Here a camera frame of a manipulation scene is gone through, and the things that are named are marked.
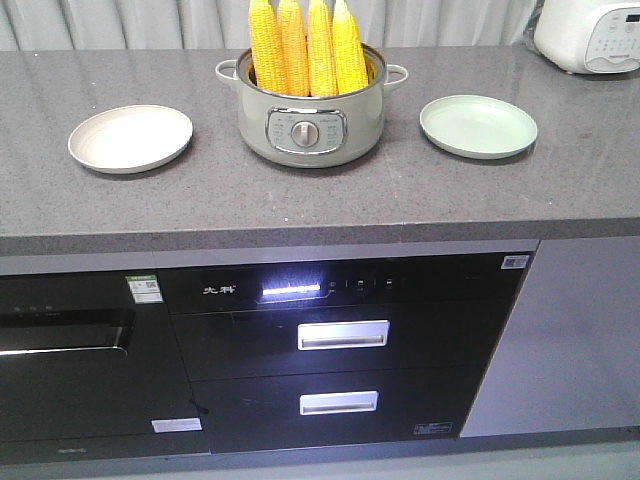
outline control panel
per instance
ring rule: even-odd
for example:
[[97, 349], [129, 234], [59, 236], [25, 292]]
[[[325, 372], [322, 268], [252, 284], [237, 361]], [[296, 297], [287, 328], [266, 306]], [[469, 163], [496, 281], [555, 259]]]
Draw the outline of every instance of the control panel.
[[437, 302], [507, 295], [528, 253], [487, 253], [162, 269], [174, 313]]
[[338, 150], [347, 123], [340, 110], [272, 108], [267, 120], [271, 145], [286, 153], [318, 155]]
[[586, 52], [586, 64], [596, 73], [627, 72], [640, 60], [640, 8], [619, 8], [598, 21]]

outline drawer handle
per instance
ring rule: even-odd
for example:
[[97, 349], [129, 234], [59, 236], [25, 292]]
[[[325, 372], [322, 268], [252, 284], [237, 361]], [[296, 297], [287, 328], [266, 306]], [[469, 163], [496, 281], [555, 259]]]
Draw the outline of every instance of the drawer handle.
[[128, 309], [0, 315], [0, 358], [101, 350], [126, 356], [133, 317]]
[[298, 325], [298, 350], [384, 347], [389, 320], [303, 323]]
[[374, 412], [377, 408], [378, 392], [375, 390], [300, 396], [300, 415]]

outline led light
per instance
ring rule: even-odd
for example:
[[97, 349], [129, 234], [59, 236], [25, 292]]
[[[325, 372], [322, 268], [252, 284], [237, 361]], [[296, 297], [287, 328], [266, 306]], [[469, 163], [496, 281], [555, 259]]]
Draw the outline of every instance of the led light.
[[291, 293], [308, 293], [319, 291], [320, 284], [314, 283], [313, 285], [299, 285], [294, 287], [265, 288], [264, 290], [262, 290], [262, 295], [286, 295]]

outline yellow corn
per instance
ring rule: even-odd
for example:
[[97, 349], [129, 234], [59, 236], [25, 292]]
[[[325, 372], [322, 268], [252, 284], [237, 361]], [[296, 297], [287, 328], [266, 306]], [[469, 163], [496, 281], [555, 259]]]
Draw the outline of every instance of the yellow corn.
[[336, 0], [333, 11], [333, 46], [340, 94], [369, 85], [360, 29], [345, 0]]
[[298, 0], [280, 0], [278, 28], [282, 39], [289, 95], [309, 96], [307, 35]]
[[312, 97], [338, 94], [331, 18], [324, 0], [311, 0], [308, 19], [309, 84]]
[[282, 41], [269, 0], [251, 0], [249, 27], [258, 87], [275, 93], [288, 93]]

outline brand logo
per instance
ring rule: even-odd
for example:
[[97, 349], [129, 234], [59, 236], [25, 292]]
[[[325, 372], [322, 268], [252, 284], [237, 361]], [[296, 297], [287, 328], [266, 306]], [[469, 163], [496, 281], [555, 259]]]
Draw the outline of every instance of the brand logo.
[[87, 453], [87, 449], [86, 448], [61, 448], [60, 450], [58, 450], [58, 453], [62, 453], [62, 454], [73, 454], [73, 453]]
[[221, 287], [204, 287], [203, 295], [229, 295], [236, 291], [238, 287], [235, 285], [223, 285]]

